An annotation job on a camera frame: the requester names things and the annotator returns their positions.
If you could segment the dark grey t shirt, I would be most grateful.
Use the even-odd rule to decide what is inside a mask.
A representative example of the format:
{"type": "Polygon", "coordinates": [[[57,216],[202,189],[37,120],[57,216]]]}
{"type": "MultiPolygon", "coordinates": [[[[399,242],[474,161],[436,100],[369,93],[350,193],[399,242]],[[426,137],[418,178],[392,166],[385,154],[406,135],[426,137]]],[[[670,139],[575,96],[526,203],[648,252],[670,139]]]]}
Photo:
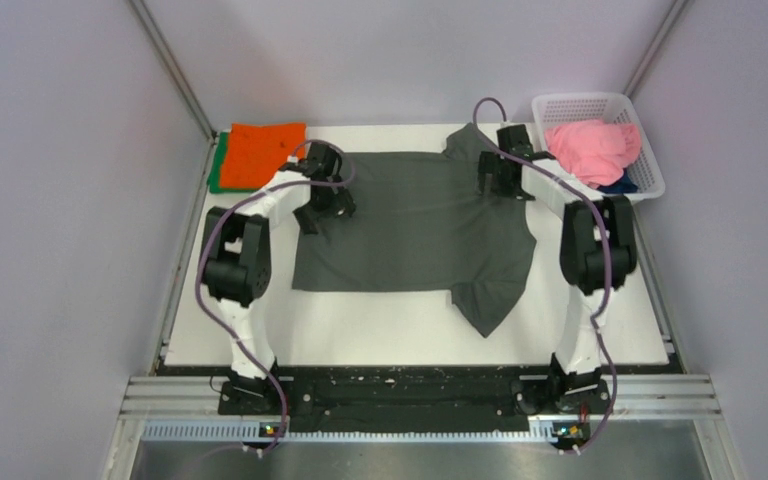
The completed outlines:
{"type": "Polygon", "coordinates": [[[356,211],[299,237],[293,289],[446,290],[465,320],[489,337],[525,292],[536,240],[524,202],[477,193],[485,148],[466,125],[440,152],[351,154],[356,211]]]}

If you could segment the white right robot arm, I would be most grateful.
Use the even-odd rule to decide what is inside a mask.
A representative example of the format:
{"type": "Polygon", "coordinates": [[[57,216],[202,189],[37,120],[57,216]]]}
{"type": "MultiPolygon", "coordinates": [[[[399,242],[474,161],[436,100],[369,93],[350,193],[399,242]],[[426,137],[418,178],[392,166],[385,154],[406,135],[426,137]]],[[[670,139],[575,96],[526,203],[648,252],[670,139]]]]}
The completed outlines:
{"type": "Polygon", "coordinates": [[[612,362],[602,334],[610,298],[638,263],[631,203],[622,195],[592,199],[539,166],[552,156],[533,148],[523,124],[504,123],[485,142],[479,191],[537,200],[562,222],[559,266],[570,293],[545,396],[554,409],[572,412],[598,392],[602,366],[612,362]]]}

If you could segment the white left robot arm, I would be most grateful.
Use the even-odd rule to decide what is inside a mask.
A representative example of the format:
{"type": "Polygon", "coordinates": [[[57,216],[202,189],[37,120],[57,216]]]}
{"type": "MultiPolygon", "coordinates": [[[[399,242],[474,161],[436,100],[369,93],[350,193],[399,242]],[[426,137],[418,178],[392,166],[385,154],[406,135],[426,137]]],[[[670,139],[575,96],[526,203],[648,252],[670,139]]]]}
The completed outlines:
{"type": "Polygon", "coordinates": [[[217,301],[208,316],[230,336],[234,350],[230,384],[257,413],[279,404],[280,384],[273,370],[277,358],[253,308],[271,281],[271,233],[293,220],[304,235],[317,235],[326,218],[348,218],[356,211],[350,177],[341,169],[348,159],[322,140],[302,143],[305,156],[289,155],[267,184],[229,208],[213,207],[205,216],[195,295],[217,301]]]}

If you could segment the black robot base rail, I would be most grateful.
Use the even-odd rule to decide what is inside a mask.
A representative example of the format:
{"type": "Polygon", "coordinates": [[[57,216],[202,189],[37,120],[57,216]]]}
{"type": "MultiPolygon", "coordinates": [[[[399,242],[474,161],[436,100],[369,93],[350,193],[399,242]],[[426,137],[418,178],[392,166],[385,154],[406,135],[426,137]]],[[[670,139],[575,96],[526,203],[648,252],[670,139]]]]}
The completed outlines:
{"type": "Polygon", "coordinates": [[[612,395],[606,377],[596,394],[546,398],[549,367],[280,367],[267,398],[219,391],[221,415],[288,415],[299,432],[455,433],[525,431],[540,414],[592,420],[612,395]]]}

